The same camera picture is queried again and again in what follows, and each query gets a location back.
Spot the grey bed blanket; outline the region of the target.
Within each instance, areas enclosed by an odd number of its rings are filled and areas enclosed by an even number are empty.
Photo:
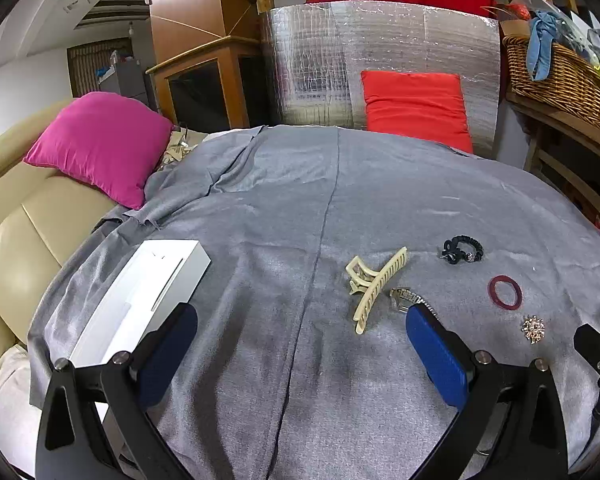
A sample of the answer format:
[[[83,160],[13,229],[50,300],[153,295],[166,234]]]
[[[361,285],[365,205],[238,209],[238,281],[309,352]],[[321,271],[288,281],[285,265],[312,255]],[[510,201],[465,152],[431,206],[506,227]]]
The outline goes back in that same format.
[[[379,297],[355,333],[346,265],[423,296],[469,348],[506,364],[547,359],[568,458],[590,436],[597,379],[572,345],[600,332],[600,234],[528,172],[445,146],[343,128],[254,128],[197,146],[156,172],[145,205],[118,207],[47,289],[28,335],[30,399],[41,405],[122,266],[145,240],[198,240],[211,259],[192,303],[199,330],[151,413],[197,479],[406,479],[454,412]],[[468,235],[478,262],[449,264]],[[545,323],[530,344],[526,315]]]

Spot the gold pearl brooch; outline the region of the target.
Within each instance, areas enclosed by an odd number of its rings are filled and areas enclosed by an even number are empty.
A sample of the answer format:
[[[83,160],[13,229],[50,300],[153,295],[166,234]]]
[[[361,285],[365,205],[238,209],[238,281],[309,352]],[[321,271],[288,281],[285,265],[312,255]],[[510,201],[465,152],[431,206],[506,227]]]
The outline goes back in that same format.
[[[526,315],[521,321],[520,331],[530,344],[538,344],[545,337],[545,323],[537,315]]]

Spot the black beaded bow scrunchie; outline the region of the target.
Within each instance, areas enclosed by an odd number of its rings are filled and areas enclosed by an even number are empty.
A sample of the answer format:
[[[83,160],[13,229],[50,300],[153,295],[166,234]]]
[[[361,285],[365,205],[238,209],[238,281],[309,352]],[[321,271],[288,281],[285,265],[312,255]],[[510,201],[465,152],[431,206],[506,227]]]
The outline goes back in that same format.
[[[484,256],[482,245],[468,235],[453,236],[443,243],[439,257],[449,264],[478,262]]]

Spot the wooden shelf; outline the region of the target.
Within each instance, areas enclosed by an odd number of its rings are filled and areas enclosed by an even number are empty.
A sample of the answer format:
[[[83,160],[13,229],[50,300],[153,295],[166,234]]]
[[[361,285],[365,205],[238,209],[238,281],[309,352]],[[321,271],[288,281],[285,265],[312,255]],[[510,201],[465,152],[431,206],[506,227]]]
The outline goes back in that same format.
[[[506,102],[530,133],[524,170],[566,196],[600,231],[600,129],[513,91]]]

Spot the beige leather sofa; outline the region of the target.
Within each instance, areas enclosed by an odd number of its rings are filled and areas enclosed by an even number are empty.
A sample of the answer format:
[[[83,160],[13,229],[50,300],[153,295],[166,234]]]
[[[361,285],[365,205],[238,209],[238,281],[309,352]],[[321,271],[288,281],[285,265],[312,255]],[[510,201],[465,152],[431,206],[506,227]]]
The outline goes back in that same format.
[[[45,107],[0,135],[0,359],[27,343],[48,285],[114,206],[97,188],[23,161],[69,103]]]

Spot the magenta pillow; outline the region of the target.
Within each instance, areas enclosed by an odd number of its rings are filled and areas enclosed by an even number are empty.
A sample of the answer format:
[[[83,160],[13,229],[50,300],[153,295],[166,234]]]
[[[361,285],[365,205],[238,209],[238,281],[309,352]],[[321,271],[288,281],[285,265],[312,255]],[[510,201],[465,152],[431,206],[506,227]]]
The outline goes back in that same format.
[[[95,91],[64,107],[23,161],[57,169],[126,208],[138,209],[171,132],[172,122],[142,102]]]

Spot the blue cloth in basket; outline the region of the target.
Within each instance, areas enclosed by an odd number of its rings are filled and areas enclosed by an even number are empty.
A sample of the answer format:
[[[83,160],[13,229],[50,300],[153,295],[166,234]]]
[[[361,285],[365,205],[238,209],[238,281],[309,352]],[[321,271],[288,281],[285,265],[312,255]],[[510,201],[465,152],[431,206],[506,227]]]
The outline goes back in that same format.
[[[538,11],[529,24],[526,67],[532,81],[542,81],[550,76],[553,44],[557,42],[570,48],[570,29],[562,12]]]

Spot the wicker basket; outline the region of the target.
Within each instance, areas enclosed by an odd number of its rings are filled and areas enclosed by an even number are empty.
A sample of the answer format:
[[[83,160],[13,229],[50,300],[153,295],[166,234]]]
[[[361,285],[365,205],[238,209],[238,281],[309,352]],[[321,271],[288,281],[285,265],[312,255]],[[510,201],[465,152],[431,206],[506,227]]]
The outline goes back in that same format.
[[[526,64],[528,43],[524,37],[503,39],[510,90],[600,129],[600,71],[570,49],[553,42],[548,76],[533,81]]]

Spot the cream hair claw clip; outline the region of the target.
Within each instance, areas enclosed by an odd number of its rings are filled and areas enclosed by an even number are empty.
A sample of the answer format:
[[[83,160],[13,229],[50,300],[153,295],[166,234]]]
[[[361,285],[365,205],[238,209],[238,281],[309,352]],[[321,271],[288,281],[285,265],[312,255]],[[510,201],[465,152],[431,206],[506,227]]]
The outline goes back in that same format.
[[[358,335],[365,332],[370,312],[385,284],[406,265],[407,254],[406,247],[400,248],[379,271],[371,269],[359,256],[346,265],[350,294],[362,294],[352,316]]]

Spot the silver metal watch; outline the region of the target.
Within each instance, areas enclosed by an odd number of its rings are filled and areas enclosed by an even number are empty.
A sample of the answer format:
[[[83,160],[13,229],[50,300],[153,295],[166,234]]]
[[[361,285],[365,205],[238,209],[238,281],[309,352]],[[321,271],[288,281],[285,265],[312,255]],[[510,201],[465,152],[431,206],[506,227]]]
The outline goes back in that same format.
[[[413,292],[408,287],[399,287],[389,290],[389,298],[393,309],[402,313],[407,313],[411,307],[423,306],[436,318],[438,315],[429,302],[420,296],[417,292]]]

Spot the silver foil insulation board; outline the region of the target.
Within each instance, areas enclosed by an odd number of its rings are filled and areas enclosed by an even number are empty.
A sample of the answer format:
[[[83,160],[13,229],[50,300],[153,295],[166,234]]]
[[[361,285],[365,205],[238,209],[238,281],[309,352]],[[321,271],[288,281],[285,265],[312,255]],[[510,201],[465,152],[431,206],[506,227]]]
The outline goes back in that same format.
[[[365,128],[364,70],[457,74],[472,147],[493,153],[501,48],[492,18],[390,1],[296,4],[263,14],[262,49],[282,124]]]

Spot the wooden cabinet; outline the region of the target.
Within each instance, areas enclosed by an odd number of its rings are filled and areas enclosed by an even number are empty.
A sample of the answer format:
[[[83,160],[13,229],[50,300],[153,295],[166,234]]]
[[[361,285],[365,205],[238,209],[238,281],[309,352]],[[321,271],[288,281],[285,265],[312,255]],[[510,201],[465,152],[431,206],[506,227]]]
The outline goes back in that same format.
[[[256,8],[248,0],[148,0],[160,112],[199,132],[272,122]]]

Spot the red cushion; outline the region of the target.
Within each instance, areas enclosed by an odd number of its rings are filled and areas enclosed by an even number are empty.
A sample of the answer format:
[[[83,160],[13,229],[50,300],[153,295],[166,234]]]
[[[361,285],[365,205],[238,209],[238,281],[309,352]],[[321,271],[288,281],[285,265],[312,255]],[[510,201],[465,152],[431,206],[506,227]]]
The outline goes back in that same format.
[[[363,70],[361,81],[368,130],[474,151],[457,74]]]

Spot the white jewelry box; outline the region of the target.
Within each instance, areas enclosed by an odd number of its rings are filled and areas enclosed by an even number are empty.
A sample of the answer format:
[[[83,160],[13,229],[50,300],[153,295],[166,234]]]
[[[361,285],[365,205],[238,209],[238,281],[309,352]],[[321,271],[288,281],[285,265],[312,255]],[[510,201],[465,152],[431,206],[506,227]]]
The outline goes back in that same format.
[[[100,300],[70,354],[72,364],[104,364],[133,351],[189,300],[210,262],[198,240],[145,240]]]

